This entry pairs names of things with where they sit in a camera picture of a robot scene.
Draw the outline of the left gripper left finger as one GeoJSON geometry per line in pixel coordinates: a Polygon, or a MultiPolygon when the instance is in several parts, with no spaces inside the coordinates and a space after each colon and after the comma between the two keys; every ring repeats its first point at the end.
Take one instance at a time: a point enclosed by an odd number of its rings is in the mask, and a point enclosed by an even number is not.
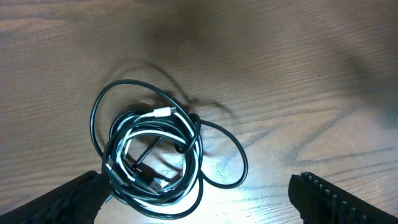
{"type": "Polygon", "coordinates": [[[1,215],[1,223],[91,224],[110,191],[108,177],[92,170],[1,215]]]}

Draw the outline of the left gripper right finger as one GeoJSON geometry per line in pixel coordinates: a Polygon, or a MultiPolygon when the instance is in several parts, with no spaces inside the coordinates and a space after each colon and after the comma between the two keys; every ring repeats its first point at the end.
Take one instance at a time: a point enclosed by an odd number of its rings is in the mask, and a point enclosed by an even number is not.
{"type": "Polygon", "coordinates": [[[288,196],[304,223],[397,224],[397,217],[311,172],[291,176],[288,196]]]}

